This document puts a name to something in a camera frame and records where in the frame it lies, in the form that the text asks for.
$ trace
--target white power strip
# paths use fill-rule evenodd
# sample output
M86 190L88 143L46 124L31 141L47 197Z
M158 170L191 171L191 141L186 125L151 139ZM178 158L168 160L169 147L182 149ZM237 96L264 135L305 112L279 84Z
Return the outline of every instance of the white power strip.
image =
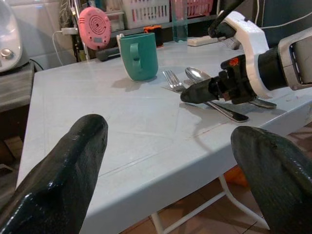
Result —
M189 46L201 46L219 42L218 38L211 38L210 36L203 36L202 38L187 39Z

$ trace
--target robotic arm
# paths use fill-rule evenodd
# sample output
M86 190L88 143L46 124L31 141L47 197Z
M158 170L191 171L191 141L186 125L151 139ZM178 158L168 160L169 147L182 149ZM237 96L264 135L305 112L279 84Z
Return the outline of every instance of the robotic arm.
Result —
M203 103L219 98L240 104L257 96L273 98L274 90L312 87L312 28L284 38L269 49L264 32L239 12L231 12L218 26L218 35L236 38L244 55L221 64L217 77L190 86L181 100Z

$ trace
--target floor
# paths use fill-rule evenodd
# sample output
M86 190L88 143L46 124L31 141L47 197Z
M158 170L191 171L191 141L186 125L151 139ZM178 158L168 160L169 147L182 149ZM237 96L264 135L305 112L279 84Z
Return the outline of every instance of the floor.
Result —
M301 148L307 156L312 158L312 123L292 133L288 139ZM22 142L20 139L10 139L6 142L14 157L21 155ZM18 169L17 163L11 165ZM0 208L6 202L9 195L14 192L17 179L17 170L13 173L2 175L0 179ZM253 195L248 188L238 185L229 185L233 195L244 205L261 215ZM164 208L159 212L164 227L168 227L185 214L189 213L199 205L209 200L221 191L218 180L214 180L198 191L181 199L180 201ZM193 218L188 220L171 234L268 234L252 218L245 215L234 206L226 197L221 198L212 206L206 208ZM121 232L121 234L156 234L154 225L149 217L143 219L134 226Z

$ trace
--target table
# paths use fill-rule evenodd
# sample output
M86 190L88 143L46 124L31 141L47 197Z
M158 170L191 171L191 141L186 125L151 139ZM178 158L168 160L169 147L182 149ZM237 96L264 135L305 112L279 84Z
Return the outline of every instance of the table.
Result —
M311 89L282 89L276 110L248 103L234 108L250 121L238 124L204 105L182 103L166 89L161 71L186 79L193 66L211 76L241 54L223 43L157 49L157 79L135 83L120 58L92 60L35 75L18 184L81 116L96 113L109 125L108 147L81 233L115 234L206 185L236 165L230 146L239 125L286 135L310 122Z

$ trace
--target spoon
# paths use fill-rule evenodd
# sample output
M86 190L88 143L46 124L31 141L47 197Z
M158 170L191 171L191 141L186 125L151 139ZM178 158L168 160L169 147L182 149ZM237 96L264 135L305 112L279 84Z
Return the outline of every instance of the spoon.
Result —
M195 83L202 82L203 80L206 80L206 79L211 79L210 75L208 75L207 73L200 71L196 68L193 68L193 67L186 68L185 73L188 76L188 78L190 78L190 76L192 76L193 81ZM256 98L253 101L250 101L249 103L252 105L255 105L257 107L262 107L262 108L266 108L266 109L275 109L276 108L275 103L263 101L263 100L260 100L258 98Z
M198 69L191 68L191 67L186 68L185 73L186 73L186 76L191 81L193 81L194 83L199 83L199 82L203 81L204 80L203 77L210 78L210 76L208 74L206 74L206 73L204 73ZM249 120L248 116L242 115L242 114L234 112L234 111L231 111L231 110L229 110L223 106L219 106L218 104L215 104L212 101L207 101L204 104L215 108L217 111L224 114L226 117L228 117L229 119L231 119L235 122L243 123L243 122L246 122L247 120Z

